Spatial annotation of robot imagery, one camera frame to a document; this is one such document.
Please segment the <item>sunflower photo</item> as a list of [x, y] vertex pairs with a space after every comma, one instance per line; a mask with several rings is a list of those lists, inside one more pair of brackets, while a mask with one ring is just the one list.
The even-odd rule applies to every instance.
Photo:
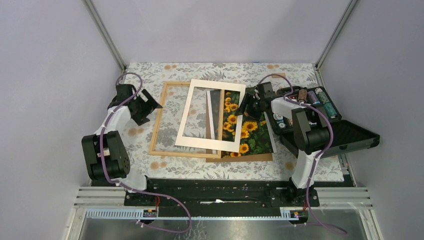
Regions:
[[[235, 130], [237, 124], [236, 110], [239, 107], [240, 93], [238, 91], [226, 90], [223, 95], [223, 103], [221, 103], [220, 90], [208, 90], [209, 96], [219, 97], [219, 119], [217, 128], [217, 139], [219, 137], [219, 120], [222, 117], [222, 140], [233, 142], [235, 140]], [[242, 155], [255, 155], [276, 152], [275, 141], [271, 138], [268, 129], [267, 120], [262, 114], [259, 121], [251, 120], [247, 116], [242, 117], [242, 127], [240, 135], [240, 145], [238, 152], [221, 151], [225, 157], [238, 157]]]

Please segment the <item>brown frame backing board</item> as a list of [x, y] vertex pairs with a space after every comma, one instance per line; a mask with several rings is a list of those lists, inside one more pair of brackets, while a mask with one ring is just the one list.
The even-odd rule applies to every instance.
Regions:
[[[219, 120], [219, 104], [220, 97], [209, 94], [206, 95], [206, 124], [208, 125], [206, 129], [206, 137], [218, 137], [218, 120]], [[248, 154], [241, 156], [224, 156], [221, 153], [222, 158], [206, 158], [207, 163], [239, 163], [239, 162], [271, 162], [273, 161], [272, 153], [264, 154]]]

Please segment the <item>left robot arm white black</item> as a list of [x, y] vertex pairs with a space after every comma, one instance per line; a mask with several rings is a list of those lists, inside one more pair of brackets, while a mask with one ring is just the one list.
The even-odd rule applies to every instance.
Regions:
[[136, 193], [136, 199], [148, 206], [154, 202], [155, 192], [148, 187], [145, 175], [133, 172], [122, 134], [129, 122], [138, 126], [148, 123], [148, 115], [161, 105], [146, 89], [136, 89], [132, 84], [118, 84], [115, 89], [101, 126], [81, 140], [87, 173], [93, 181], [105, 180]]

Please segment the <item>wooden picture frame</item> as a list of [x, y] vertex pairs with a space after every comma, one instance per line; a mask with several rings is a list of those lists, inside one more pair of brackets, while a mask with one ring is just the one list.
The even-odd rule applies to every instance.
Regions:
[[163, 91], [160, 98], [161, 109], [158, 110], [154, 129], [151, 136], [151, 143], [148, 150], [148, 154], [152, 156], [164, 156], [164, 157], [181, 157], [181, 158], [198, 158], [198, 159], [220, 159], [221, 151], [212, 149], [210, 146], [204, 147], [189, 147], [189, 146], [177, 146], [175, 144], [178, 130], [170, 129], [166, 131], [166, 128], [174, 127], [182, 123], [181, 118], [174, 119], [170, 122], [168, 118], [171, 117], [172, 112], [180, 111], [184, 112], [184, 107], [177, 108], [174, 105], [167, 104], [167, 97], [172, 88], [189, 88], [190, 82], [183, 81], [166, 81], [163, 85]]

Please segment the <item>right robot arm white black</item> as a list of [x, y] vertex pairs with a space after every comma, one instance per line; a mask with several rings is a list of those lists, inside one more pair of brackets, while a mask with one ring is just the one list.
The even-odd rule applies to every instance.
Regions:
[[281, 141], [292, 137], [297, 149], [297, 166], [289, 178], [286, 198], [293, 206], [301, 205], [312, 192], [316, 165], [334, 139], [324, 106], [318, 102], [308, 103], [307, 94], [306, 88], [291, 88], [287, 93], [278, 94], [270, 82], [260, 83], [244, 94], [235, 112], [256, 122], [266, 117]]

